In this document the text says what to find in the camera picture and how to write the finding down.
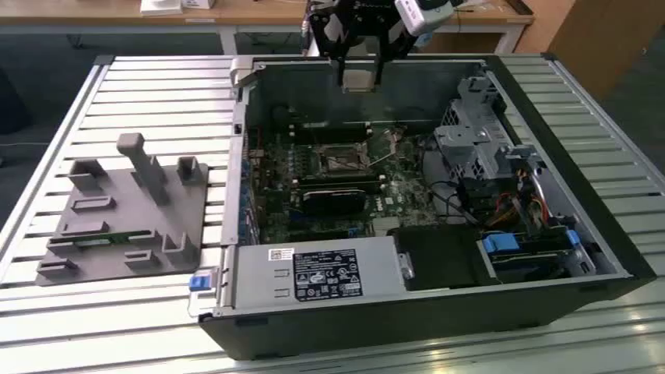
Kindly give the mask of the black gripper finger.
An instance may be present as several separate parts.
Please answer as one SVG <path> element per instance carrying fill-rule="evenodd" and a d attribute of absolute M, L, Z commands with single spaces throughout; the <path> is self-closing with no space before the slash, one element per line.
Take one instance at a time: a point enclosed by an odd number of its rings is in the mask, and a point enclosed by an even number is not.
<path fill-rule="evenodd" d="M 309 13 L 309 31 L 318 51 L 318 56 L 326 58 L 335 70 L 337 85 L 342 85 L 342 75 L 346 67 L 346 32 L 337 15 L 329 11 Z"/>
<path fill-rule="evenodd" d="M 394 59 L 405 58 L 414 42 L 415 37 L 407 32 L 402 20 L 379 32 L 378 52 L 374 57 L 374 85 L 381 84 L 385 64 Z"/>

